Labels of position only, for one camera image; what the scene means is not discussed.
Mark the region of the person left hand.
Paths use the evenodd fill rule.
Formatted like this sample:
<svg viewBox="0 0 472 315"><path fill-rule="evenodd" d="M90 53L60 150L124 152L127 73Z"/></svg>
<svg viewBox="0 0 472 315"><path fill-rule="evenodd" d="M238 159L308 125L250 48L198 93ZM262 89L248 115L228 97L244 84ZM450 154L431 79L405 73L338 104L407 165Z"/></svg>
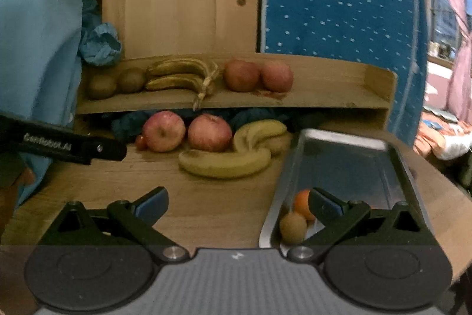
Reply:
<svg viewBox="0 0 472 315"><path fill-rule="evenodd" d="M14 215L16 201L18 197L18 189L24 185L31 185L35 182L35 174L30 168L26 168L17 177L14 183L1 189L1 217L0 217L0 234L4 234L5 228L10 219Z"/></svg>

